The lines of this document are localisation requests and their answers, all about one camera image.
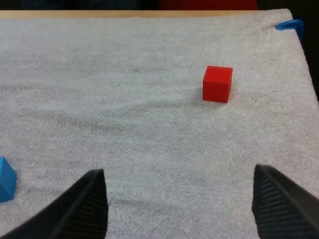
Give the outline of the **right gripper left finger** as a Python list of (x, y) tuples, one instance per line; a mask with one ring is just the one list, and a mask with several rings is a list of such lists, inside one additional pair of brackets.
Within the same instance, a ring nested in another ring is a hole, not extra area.
[(103, 169), (90, 170), (4, 239), (103, 239), (108, 202)]

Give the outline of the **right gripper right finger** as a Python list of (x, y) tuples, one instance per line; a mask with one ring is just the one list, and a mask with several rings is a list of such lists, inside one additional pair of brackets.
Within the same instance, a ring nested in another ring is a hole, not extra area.
[(254, 170), (252, 212), (261, 239), (317, 239), (319, 200), (270, 165)]

